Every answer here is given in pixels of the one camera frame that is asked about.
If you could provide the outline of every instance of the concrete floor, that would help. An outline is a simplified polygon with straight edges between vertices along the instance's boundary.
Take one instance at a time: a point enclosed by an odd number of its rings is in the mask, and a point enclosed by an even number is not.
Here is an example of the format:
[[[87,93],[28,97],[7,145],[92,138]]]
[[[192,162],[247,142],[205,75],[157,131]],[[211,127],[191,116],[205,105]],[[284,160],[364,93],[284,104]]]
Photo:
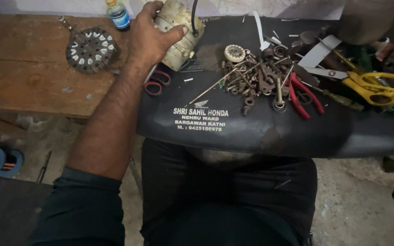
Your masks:
[[[63,117],[33,119],[19,116],[17,122],[29,126],[29,138],[17,141],[23,150],[24,167],[14,177],[36,181],[45,157],[52,151],[43,182],[52,184],[60,176],[68,152],[83,128]],[[138,137],[134,161],[140,172],[141,145]],[[380,158],[315,159],[318,193],[312,232],[318,246],[394,245],[394,174],[380,169]],[[120,188],[126,227],[126,246],[142,246],[142,201],[130,171]]]

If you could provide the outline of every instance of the white plastic gear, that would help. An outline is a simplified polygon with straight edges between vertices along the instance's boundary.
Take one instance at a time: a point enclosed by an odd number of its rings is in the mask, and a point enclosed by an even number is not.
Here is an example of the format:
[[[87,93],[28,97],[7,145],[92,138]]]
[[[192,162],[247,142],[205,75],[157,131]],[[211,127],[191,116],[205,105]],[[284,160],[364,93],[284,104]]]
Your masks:
[[[246,58],[246,51],[238,45],[228,45],[225,49],[226,59],[232,62],[242,62]]]

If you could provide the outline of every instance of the white wall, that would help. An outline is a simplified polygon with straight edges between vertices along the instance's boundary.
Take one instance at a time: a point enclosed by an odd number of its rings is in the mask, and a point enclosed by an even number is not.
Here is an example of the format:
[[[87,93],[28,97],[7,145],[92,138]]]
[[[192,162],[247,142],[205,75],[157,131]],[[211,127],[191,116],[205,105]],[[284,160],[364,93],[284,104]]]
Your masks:
[[[123,0],[134,18],[148,0]],[[194,0],[180,0],[192,8]],[[339,19],[345,0],[199,0],[197,16],[260,15],[279,18]],[[2,14],[104,16],[104,0],[0,0]]]

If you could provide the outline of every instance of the dark green sleeve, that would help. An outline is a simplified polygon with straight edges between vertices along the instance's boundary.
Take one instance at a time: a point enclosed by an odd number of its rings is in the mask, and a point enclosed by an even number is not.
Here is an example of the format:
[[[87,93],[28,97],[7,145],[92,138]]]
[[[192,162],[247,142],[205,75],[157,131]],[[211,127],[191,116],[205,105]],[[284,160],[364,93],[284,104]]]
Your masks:
[[[120,181],[65,168],[29,245],[124,245]]]

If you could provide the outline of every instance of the yellow-handled scissors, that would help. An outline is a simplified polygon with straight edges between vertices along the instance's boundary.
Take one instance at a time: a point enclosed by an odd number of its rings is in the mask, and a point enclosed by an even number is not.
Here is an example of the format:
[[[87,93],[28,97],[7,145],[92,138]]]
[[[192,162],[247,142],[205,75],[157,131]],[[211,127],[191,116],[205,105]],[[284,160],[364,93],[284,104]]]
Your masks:
[[[375,106],[390,106],[394,104],[394,88],[367,83],[366,77],[382,77],[394,79],[394,74],[341,72],[329,69],[304,67],[309,73],[341,79],[343,84],[360,94],[369,104]]]

